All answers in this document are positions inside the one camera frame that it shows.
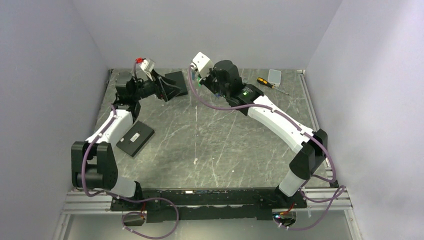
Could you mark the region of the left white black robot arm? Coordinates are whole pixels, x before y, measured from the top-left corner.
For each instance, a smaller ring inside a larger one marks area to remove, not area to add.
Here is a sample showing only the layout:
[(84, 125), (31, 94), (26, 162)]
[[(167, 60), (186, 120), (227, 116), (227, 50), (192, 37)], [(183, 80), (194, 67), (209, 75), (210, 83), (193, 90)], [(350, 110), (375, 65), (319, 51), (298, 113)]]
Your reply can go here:
[(144, 196), (137, 181), (119, 174), (114, 148), (134, 157), (154, 135), (154, 129), (138, 120), (142, 99), (156, 96), (168, 102), (188, 93), (181, 71), (160, 75), (153, 70), (147, 76), (143, 80), (129, 71), (121, 72), (115, 80), (115, 99), (108, 118), (92, 136), (71, 146), (73, 186), (89, 197), (102, 192), (124, 197), (131, 210), (143, 205)]

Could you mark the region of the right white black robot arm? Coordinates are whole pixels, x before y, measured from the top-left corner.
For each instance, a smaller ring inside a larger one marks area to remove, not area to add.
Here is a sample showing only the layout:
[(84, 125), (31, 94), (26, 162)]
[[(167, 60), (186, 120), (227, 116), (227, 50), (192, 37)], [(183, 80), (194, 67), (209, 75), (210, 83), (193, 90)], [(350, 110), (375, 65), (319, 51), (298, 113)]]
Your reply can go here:
[(324, 162), (328, 135), (314, 131), (297, 122), (279, 109), (262, 90), (245, 83), (236, 65), (230, 60), (216, 64), (208, 61), (197, 66), (199, 83), (212, 93), (225, 98), (231, 108), (237, 109), (266, 126), (280, 137), (295, 153), (289, 170), (275, 189), (276, 203), (287, 208), (295, 201), (295, 193), (313, 176)]

